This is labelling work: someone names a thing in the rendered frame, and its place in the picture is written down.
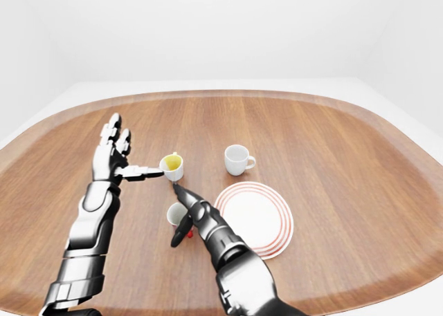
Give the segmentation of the dark rounded shape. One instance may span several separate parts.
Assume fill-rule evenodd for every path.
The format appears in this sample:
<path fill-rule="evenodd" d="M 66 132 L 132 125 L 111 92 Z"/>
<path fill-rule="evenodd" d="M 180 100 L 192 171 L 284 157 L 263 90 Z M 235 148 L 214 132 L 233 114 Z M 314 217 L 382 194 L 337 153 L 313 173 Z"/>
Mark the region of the dark rounded shape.
<path fill-rule="evenodd" d="M 95 308 L 85 308 L 66 311 L 64 316 L 102 316 L 102 314 Z"/>

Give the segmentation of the plain white mug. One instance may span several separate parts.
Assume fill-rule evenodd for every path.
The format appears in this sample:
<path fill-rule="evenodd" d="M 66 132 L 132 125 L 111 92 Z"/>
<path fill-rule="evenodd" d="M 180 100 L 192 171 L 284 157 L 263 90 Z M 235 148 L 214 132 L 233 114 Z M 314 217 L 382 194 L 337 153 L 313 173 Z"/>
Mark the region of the plain white mug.
<path fill-rule="evenodd" d="M 239 176 L 256 165 L 256 159 L 242 145 L 228 146 L 224 152 L 224 162 L 227 172 L 232 176 Z"/>

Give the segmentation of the silver robot right hand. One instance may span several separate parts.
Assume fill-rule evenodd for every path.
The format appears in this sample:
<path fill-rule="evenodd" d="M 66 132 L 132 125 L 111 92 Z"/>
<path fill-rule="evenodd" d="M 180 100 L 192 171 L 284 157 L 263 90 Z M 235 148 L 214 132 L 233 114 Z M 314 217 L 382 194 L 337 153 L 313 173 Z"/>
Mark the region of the silver robot right hand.
<path fill-rule="evenodd" d="M 170 245 L 173 248 L 182 242 L 192 226 L 198 229 L 199 236 L 205 244 L 208 244 L 210 237 L 217 230 L 228 227 L 227 222 L 222 218 L 219 210 L 213 207 L 202 196 L 186 189 L 178 183 L 173 183 L 172 186 L 178 201 L 187 209 L 185 216 L 181 219 L 172 237 Z"/>

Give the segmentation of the red mug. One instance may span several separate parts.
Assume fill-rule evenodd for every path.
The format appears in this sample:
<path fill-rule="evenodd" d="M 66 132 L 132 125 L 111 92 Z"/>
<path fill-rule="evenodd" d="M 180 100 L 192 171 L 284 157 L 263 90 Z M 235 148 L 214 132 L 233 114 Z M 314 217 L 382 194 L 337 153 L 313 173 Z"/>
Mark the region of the red mug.
<path fill-rule="evenodd" d="M 167 220 L 175 231 L 183 217 L 188 213 L 188 209 L 180 202 L 172 204 L 167 210 Z"/>

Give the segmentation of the silver robot left hand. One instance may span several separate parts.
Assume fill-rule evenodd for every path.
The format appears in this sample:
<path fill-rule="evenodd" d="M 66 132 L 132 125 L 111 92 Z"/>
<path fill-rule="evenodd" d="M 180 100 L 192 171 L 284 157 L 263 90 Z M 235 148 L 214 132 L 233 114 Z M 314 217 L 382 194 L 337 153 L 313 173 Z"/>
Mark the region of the silver robot left hand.
<path fill-rule="evenodd" d="M 122 180 L 142 181 L 164 175 L 158 167 L 130 165 L 131 131 L 122 129 L 122 118 L 114 113 L 100 132 L 100 142 L 92 161 L 93 181 L 108 181 L 119 185 Z"/>

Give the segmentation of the white mug with yellow inside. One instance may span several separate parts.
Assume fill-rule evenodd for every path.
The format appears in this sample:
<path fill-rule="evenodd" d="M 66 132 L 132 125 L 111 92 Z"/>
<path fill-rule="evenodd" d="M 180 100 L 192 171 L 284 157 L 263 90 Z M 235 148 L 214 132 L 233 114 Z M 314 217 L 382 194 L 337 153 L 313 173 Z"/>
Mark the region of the white mug with yellow inside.
<path fill-rule="evenodd" d="M 159 168 L 172 183 L 177 183 L 183 178 L 183 158 L 176 151 L 164 156 L 159 163 Z"/>

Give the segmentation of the white plate with red rings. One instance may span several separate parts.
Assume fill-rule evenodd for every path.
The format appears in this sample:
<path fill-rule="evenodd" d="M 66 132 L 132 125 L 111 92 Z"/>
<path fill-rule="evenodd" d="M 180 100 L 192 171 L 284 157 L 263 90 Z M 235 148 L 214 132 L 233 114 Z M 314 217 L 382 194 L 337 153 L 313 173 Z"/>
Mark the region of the white plate with red rings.
<path fill-rule="evenodd" d="M 291 242 L 291 209 L 268 185 L 253 181 L 230 185 L 218 195 L 214 207 L 234 233 L 264 260 L 278 256 Z"/>

